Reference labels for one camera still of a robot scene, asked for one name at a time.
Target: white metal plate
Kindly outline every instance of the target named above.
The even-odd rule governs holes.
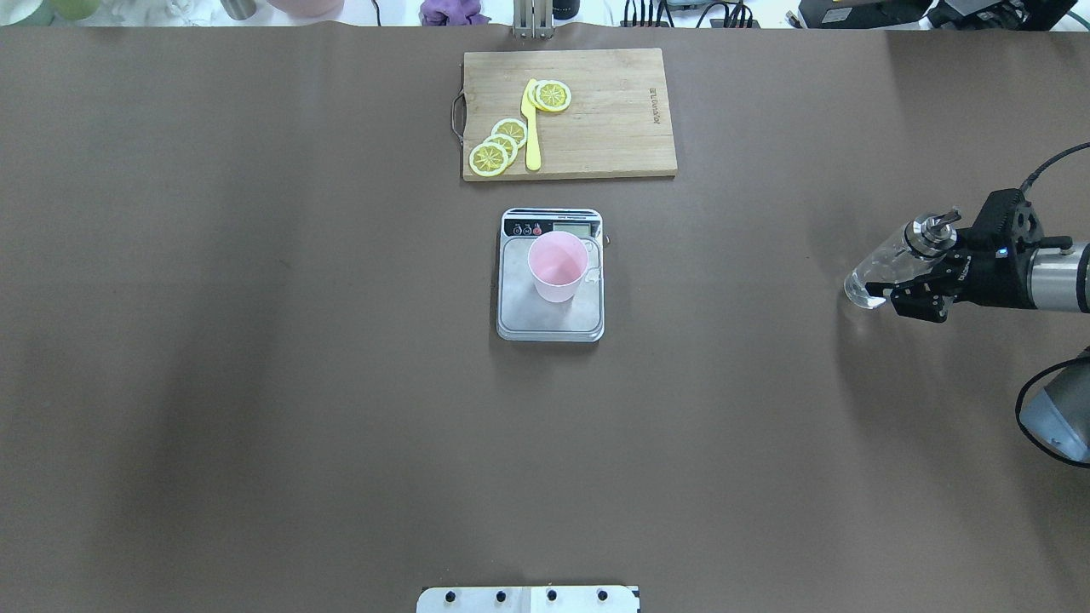
[[[639,593],[634,586],[428,588],[416,613],[639,613]]]

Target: white label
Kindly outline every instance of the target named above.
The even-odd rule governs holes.
[[[851,14],[851,7],[845,9],[833,9],[832,11],[825,13],[825,16],[821,19],[821,23],[836,23],[843,22],[848,19]]]

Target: lemon slice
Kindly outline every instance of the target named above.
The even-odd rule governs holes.
[[[514,139],[516,147],[521,148],[526,144],[526,124],[522,120],[509,117],[500,119],[492,127],[493,134],[507,134]]]
[[[559,112],[571,104],[571,89],[559,81],[538,81],[534,87],[537,108],[548,112]]]
[[[485,141],[470,152],[470,170],[482,177],[495,177],[511,163],[511,156],[499,143]]]
[[[485,143],[499,143],[507,152],[507,165],[514,164],[514,156],[519,155],[519,143],[507,134],[493,134],[484,140]]]

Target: pink object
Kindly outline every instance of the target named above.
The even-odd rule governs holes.
[[[586,275],[586,245],[576,235],[545,232],[530,245],[530,273],[537,293],[549,302],[571,300]]]
[[[268,0],[277,9],[293,17],[316,17],[339,9],[344,0]]]

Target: purple object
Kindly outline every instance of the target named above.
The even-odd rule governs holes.
[[[424,0],[424,25],[477,25],[492,17],[481,14],[481,0]]]

